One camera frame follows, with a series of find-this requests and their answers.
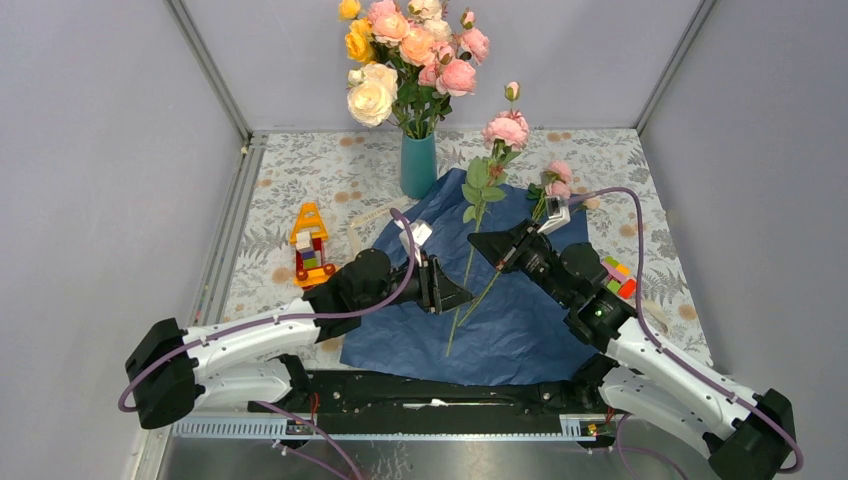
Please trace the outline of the blue wrapping paper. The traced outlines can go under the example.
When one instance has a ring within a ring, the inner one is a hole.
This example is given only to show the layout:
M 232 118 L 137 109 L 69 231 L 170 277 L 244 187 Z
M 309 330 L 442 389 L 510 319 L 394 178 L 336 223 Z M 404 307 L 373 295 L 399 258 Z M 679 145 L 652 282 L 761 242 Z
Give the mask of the blue wrapping paper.
M 406 211 L 434 230 L 424 249 L 453 281 L 479 294 L 494 274 L 472 247 L 464 223 L 466 173 L 453 168 L 428 195 Z M 455 309 L 425 313 L 414 303 L 366 315 L 345 336 L 340 361 L 350 367 L 463 385 L 527 385 L 568 380 L 596 350 L 576 339 L 567 314 L 521 273 L 501 276 L 462 326 Z

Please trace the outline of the large pink rose stem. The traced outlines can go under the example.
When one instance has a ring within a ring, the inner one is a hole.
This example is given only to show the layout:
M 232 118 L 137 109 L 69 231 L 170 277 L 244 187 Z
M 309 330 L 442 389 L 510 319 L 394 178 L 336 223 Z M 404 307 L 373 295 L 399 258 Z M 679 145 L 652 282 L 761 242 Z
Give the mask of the large pink rose stem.
M 480 231 L 487 206 L 505 198 L 501 185 L 507 178 L 506 167 L 527 146 L 530 127 L 515 107 L 521 92 L 519 82 L 512 81 L 504 86 L 509 109 L 496 114 L 481 132 L 484 146 L 490 154 L 475 157 L 469 163 L 462 185 L 463 197 L 469 203 L 463 213 L 463 222 L 473 225 L 473 233 Z

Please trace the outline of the pink rose flower stem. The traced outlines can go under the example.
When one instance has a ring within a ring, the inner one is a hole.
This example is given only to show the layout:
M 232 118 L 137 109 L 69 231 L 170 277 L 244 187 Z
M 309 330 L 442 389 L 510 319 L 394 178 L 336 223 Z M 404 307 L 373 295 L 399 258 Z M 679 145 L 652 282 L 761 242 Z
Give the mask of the pink rose flower stem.
M 431 49 L 432 61 L 418 74 L 416 122 L 421 138 L 432 135 L 439 122 L 453 112 L 452 99 L 471 95 L 476 88 L 476 69 L 470 63 L 470 53 L 460 54 L 452 45 L 437 42 Z

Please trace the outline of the peach pink flower stem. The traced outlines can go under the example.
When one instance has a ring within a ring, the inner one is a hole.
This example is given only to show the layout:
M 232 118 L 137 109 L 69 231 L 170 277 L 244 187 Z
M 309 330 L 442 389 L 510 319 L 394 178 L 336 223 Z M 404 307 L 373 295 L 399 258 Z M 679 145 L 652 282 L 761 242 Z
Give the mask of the peach pink flower stem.
M 392 113 L 403 133 L 423 139 L 441 118 L 443 97 L 435 88 L 435 40 L 431 33 L 398 11 L 369 17 L 372 46 L 378 62 L 395 73 Z

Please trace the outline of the pink flowers bunch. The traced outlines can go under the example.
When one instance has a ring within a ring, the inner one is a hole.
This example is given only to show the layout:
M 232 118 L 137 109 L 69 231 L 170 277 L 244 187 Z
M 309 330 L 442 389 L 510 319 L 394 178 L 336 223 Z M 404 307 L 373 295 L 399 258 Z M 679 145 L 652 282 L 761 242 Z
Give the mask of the pink flowers bunch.
M 493 167 L 495 170 L 494 173 L 490 174 L 490 181 L 487 183 L 487 186 L 495 186 L 495 180 L 499 178 L 501 173 L 504 173 L 500 166 Z M 531 183 L 528 187 L 529 199 L 535 200 L 535 206 L 533 207 L 533 211 L 531 214 L 531 220 L 540 223 L 540 225 L 545 220 L 545 206 L 544 200 L 548 196 L 561 196 L 570 198 L 571 195 L 571 187 L 570 182 L 573 180 L 571 168 L 565 161 L 553 161 L 546 167 L 541 173 L 541 180 L 539 184 Z M 574 203 L 572 207 L 569 207 L 571 217 L 574 216 L 579 211 L 588 211 L 599 208 L 601 201 L 597 197 L 586 198 L 577 203 Z M 454 318 L 454 327 L 462 326 L 463 323 L 472 315 L 474 310 L 482 303 L 485 296 L 489 293 L 491 288 L 494 286 L 495 282 L 499 278 L 501 273 L 496 273 L 492 276 L 482 293 L 472 301 L 471 306 L 468 307 L 467 311 L 464 315 L 459 318 L 459 313 L 455 314 Z

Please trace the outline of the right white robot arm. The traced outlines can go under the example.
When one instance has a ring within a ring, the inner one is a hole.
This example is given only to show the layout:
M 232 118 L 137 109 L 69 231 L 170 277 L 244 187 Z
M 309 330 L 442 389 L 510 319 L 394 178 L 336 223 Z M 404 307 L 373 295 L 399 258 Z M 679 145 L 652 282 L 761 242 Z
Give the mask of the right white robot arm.
M 609 370 L 578 379 L 575 402 L 635 415 L 704 456 L 722 479 L 772 479 L 802 465 L 791 402 L 770 389 L 744 387 L 666 343 L 639 310 L 610 291 L 611 272 L 591 244 L 557 252 L 536 224 L 471 233 L 470 244 L 500 273 L 521 272 L 567 310 L 582 343 L 604 355 Z

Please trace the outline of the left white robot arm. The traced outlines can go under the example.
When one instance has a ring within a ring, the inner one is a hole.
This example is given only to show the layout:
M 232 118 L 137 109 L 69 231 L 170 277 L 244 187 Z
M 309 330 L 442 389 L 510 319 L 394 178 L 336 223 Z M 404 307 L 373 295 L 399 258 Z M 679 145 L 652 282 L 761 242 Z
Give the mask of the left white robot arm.
M 412 303 L 441 314 L 472 297 L 436 256 L 422 254 L 394 267 L 386 253 L 363 250 L 277 310 L 229 326 L 183 329 L 173 318 L 156 322 L 125 362 L 129 385 L 119 408 L 136 413 L 145 430 L 195 410 L 249 402 L 277 402 L 296 411 L 309 401 L 311 387 L 295 363 L 284 361 L 291 350 L 340 337 L 387 306 Z

